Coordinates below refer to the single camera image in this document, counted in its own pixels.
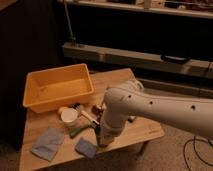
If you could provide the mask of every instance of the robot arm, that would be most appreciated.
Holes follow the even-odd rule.
[[[156,96],[143,90],[137,80],[107,89],[106,110],[101,118],[101,145],[108,145],[119,136],[128,116],[133,114],[213,139],[213,100]]]

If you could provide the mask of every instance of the black cable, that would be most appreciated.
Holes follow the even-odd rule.
[[[196,138],[196,136],[194,136],[194,138],[191,138],[191,139],[187,140],[187,141],[185,142],[184,146],[183,146],[183,158],[184,158],[184,161],[185,161],[185,164],[186,164],[187,169],[188,169],[189,171],[191,171],[191,168],[189,167],[188,161],[187,161],[187,159],[186,159],[186,146],[187,146],[187,144],[189,144],[190,142],[193,142],[193,148],[194,148],[194,152],[195,152],[196,156],[197,156],[203,163],[205,163],[206,165],[208,165],[208,166],[210,166],[210,167],[213,167],[213,164],[212,164],[212,163],[209,163],[209,162],[205,161],[205,160],[199,155],[199,153],[197,152],[197,149],[196,149],[196,146],[195,146],[195,142],[196,142],[196,141],[209,144],[211,147],[213,147],[212,142],[211,142],[210,140],[205,141],[205,140],[203,140],[203,139],[198,139],[198,138]]]
[[[208,142],[208,141],[205,141],[205,140],[202,140],[202,139],[197,139],[196,136],[194,136],[193,148],[194,148],[195,154],[197,155],[197,157],[198,157],[203,163],[205,163],[205,164],[208,165],[208,166],[213,167],[213,163],[209,163],[209,162],[205,161],[203,158],[201,158],[200,154],[197,152],[196,147],[195,147],[195,142],[196,142],[196,141],[204,142],[204,143],[206,143],[206,144],[208,144],[208,145],[209,145],[209,142]]]

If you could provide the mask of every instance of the dark cabinet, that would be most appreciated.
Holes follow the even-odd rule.
[[[0,139],[22,144],[26,74],[60,65],[51,1],[19,0],[0,11]]]

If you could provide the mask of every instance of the orange tray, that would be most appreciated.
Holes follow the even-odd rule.
[[[27,75],[23,106],[42,113],[87,103],[93,92],[86,64],[35,71]]]

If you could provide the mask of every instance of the small wooden table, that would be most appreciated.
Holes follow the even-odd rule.
[[[134,74],[131,69],[91,74],[95,91],[91,102],[85,105],[85,110],[94,116],[94,114],[91,113],[91,107],[101,103],[107,86],[119,84],[131,78],[134,78]],[[64,141],[59,147],[55,158],[51,162],[40,159],[30,152],[33,143],[35,143],[36,139],[47,127],[54,127],[65,133]],[[133,123],[127,122],[122,134],[108,147],[98,150],[98,153],[146,142],[163,135],[164,131],[158,122],[138,117]],[[59,120],[59,116],[56,111],[41,114],[28,111],[23,146],[21,149],[20,170],[36,170],[82,158],[83,156],[74,150],[76,143],[81,137],[89,140],[93,144],[97,144],[94,130],[92,129],[84,130],[74,139],[71,139],[68,135],[68,129]]]

